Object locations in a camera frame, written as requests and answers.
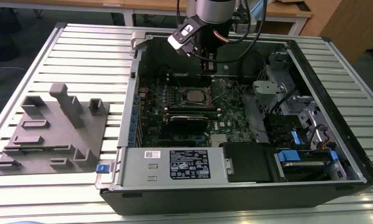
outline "wooden cabinet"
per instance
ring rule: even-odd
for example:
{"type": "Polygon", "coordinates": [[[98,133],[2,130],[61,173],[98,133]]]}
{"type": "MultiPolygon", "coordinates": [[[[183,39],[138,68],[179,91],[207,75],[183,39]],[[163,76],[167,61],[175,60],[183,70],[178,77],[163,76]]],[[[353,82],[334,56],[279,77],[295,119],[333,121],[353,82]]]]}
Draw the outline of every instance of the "wooden cabinet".
{"type": "Polygon", "coordinates": [[[313,12],[299,35],[329,37],[353,64],[373,44],[373,0],[305,0],[313,12]]]}

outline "slotted metal surface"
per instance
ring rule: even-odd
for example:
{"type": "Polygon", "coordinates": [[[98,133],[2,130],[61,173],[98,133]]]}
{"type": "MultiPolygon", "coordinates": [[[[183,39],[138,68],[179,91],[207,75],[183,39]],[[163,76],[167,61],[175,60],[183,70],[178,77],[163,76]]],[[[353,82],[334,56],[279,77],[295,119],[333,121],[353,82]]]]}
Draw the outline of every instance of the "slotted metal surface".
{"type": "MultiPolygon", "coordinates": [[[[7,119],[1,117],[0,156],[22,114],[18,107],[21,99],[25,95],[39,95],[42,99],[53,100],[47,94],[49,86],[53,82],[63,82],[79,101],[101,98],[110,103],[99,158],[114,159],[130,70],[129,41],[133,30],[146,31],[146,28],[67,24],[63,29],[57,29],[54,44],[49,44],[37,57],[35,69],[30,71],[30,79],[25,80],[25,90],[19,89],[22,93],[7,111],[7,119]]],[[[169,29],[147,30],[170,32],[169,29]]],[[[262,36],[290,39],[281,35],[262,36]]],[[[315,37],[293,39],[373,162],[373,95],[329,43],[315,37]]],[[[285,224],[335,221],[373,224],[373,191],[341,197],[310,209],[122,217],[115,215],[98,196],[93,185],[95,177],[95,173],[0,176],[0,223],[139,221],[271,224],[281,220],[285,224]]],[[[102,179],[103,182],[111,181],[110,175],[103,175],[102,179]]]]}

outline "white sticker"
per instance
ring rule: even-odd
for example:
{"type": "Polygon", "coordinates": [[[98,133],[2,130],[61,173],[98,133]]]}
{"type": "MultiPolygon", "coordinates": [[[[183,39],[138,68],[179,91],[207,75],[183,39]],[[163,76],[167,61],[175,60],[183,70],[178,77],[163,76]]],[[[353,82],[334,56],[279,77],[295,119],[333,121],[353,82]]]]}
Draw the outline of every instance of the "white sticker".
{"type": "Polygon", "coordinates": [[[145,159],[158,159],[159,151],[145,151],[145,159]]]}
{"type": "Polygon", "coordinates": [[[119,7],[121,4],[107,4],[107,3],[102,3],[103,6],[113,6],[113,7],[119,7]]]}

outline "gray plastic block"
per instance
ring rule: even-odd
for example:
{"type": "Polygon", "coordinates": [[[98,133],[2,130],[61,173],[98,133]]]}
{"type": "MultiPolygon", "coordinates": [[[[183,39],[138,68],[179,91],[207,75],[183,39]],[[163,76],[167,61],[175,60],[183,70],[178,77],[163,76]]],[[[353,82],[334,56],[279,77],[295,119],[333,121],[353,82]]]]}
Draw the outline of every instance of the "gray plastic block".
{"type": "Polygon", "coordinates": [[[49,122],[43,119],[43,120],[25,120],[21,123],[21,127],[22,128],[42,128],[42,127],[49,127],[49,122]]]}
{"type": "Polygon", "coordinates": [[[15,160],[0,161],[0,171],[14,171],[19,170],[21,164],[15,160]]]}
{"type": "Polygon", "coordinates": [[[95,169],[109,103],[99,99],[78,102],[67,96],[63,84],[53,84],[50,90],[59,102],[43,102],[39,97],[23,100],[22,108],[33,109],[23,114],[2,149],[0,175],[85,173],[95,169]],[[77,117],[82,125],[75,128],[77,117]]]}
{"type": "Polygon", "coordinates": [[[29,116],[41,116],[41,112],[38,110],[39,106],[45,106],[45,102],[39,96],[26,97],[21,104],[21,108],[29,116]]]}
{"type": "Polygon", "coordinates": [[[77,112],[77,106],[73,105],[71,101],[77,104],[78,100],[67,96],[67,87],[63,83],[53,83],[49,89],[49,95],[57,99],[58,104],[61,105],[62,112],[67,117],[70,123],[75,128],[82,127],[82,119],[79,118],[77,112]]]}
{"type": "Polygon", "coordinates": [[[106,113],[106,109],[101,99],[90,99],[87,109],[93,116],[101,116],[106,113]]]}
{"type": "Polygon", "coordinates": [[[95,165],[97,158],[94,157],[91,151],[87,149],[85,155],[77,149],[73,156],[73,161],[79,167],[87,167],[95,165]]]}
{"type": "Polygon", "coordinates": [[[73,154],[74,150],[75,149],[74,149],[73,145],[53,147],[53,151],[58,154],[61,154],[61,153],[73,154]]]}
{"type": "Polygon", "coordinates": [[[25,144],[41,144],[43,139],[39,135],[34,136],[15,136],[11,140],[11,143],[15,145],[25,145],[25,144]]]}
{"type": "Polygon", "coordinates": [[[49,161],[50,161],[49,166],[53,169],[66,169],[66,168],[71,168],[73,166],[67,158],[50,158],[49,161]]]}

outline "power supply label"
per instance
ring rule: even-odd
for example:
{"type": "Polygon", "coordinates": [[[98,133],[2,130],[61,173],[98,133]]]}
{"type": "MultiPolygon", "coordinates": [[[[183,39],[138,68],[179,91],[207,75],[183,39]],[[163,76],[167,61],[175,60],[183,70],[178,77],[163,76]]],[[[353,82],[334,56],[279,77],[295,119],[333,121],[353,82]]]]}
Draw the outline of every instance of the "power supply label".
{"type": "Polygon", "coordinates": [[[206,150],[169,151],[169,177],[173,180],[209,179],[210,167],[206,150]]]}

